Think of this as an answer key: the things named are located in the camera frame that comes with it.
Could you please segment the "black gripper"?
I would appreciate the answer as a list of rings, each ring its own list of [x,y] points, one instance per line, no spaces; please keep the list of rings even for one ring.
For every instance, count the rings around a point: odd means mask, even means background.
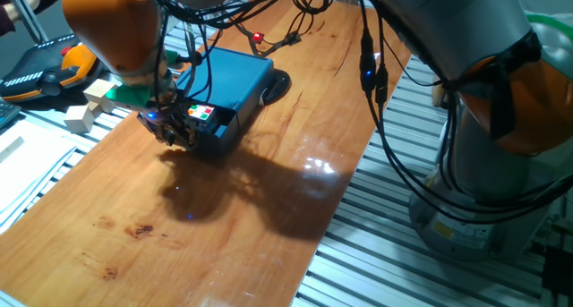
[[[137,114],[137,120],[154,135],[160,143],[169,147],[181,147],[194,150],[199,143],[199,128],[188,124],[183,105],[174,105],[159,111]]]

